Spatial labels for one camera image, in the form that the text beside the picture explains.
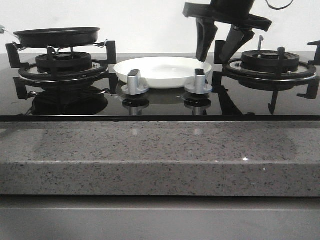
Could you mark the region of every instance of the black glass cooktop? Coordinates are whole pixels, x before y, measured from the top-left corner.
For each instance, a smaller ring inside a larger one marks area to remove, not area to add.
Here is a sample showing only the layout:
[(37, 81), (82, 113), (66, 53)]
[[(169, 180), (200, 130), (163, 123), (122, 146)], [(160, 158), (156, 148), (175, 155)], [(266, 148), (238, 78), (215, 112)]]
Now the black glass cooktop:
[(2, 122), (320, 120), (319, 81), (264, 90), (263, 86), (248, 86), (223, 76), (222, 66), (214, 65), (207, 79), (213, 85), (212, 93), (196, 95), (176, 88), (150, 89), (142, 95), (128, 96), (122, 93), (124, 83), (118, 81), (113, 66), (109, 78), (61, 91), (25, 85), (18, 69), (11, 69), (5, 59), (7, 56), (1, 55)]

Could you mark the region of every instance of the white wall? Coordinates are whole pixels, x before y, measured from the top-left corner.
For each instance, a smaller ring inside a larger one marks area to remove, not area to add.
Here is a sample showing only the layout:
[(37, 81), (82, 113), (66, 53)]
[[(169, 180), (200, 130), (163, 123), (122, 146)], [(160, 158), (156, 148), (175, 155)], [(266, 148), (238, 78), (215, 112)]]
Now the white wall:
[[(270, 0), (285, 5), (290, 0)], [(194, 18), (182, 14), (186, 0), (0, 0), (0, 25), (10, 32), (62, 27), (99, 27), (99, 41), (115, 40), (118, 53), (194, 53), (197, 30)], [(188, 0), (209, 4), (210, 0)], [(252, 14), (273, 21), (268, 32), (256, 36), (241, 51), (256, 49), (263, 34), (263, 49), (286, 47), (287, 51), (314, 51), (308, 42), (320, 40), (320, 1), (295, 0), (282, 11), (271, 10), (265, 0), (256, 0)], [(225, 40), (230, 25), (218, 23), (216, 40)], [(0, 35), (0, 54), (16, 39)], [(24, 53), (42, 53), (27, 49)], [(82, 48), (91, 53), (97, 47)]]

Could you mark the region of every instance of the granite countertop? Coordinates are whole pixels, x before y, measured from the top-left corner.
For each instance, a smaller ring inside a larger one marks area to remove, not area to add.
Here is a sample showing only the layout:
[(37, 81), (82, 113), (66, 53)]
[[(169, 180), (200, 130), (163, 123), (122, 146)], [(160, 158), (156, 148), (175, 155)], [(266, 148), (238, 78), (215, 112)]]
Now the granite countertop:
[(320, 196), (320, 122), (2, 122), (0, 194)]

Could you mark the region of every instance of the black frying pan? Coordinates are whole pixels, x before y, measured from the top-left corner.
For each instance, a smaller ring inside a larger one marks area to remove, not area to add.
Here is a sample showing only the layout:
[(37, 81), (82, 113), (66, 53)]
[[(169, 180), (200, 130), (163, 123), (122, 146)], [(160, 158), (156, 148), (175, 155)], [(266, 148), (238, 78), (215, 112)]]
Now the black frying pan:
[(48, 28), (16, 31), (21, 45), (27, 48), (70, 48), (94, 44), (98, 40), (98, 27)]

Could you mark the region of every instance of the cable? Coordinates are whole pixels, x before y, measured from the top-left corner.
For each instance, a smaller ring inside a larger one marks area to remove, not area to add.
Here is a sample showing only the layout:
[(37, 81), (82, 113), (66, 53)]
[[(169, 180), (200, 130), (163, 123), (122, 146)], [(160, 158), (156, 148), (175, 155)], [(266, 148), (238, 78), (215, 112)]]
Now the cable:
[(282, 9), (286, 9), (287, 7), (289, 7), (293, 2), (294, 0), (291, 0), (291, 2), (288, 4), (288, 5), (285, 5), (283, 7), (274, 7), (274, 6), (271, 6), (270, 3), (268, 2), (268, 0), (265, 0), (266, 1), (266, 4), (268, 4), (268, 7), (273, 9), (273, 10), (282, 10)]

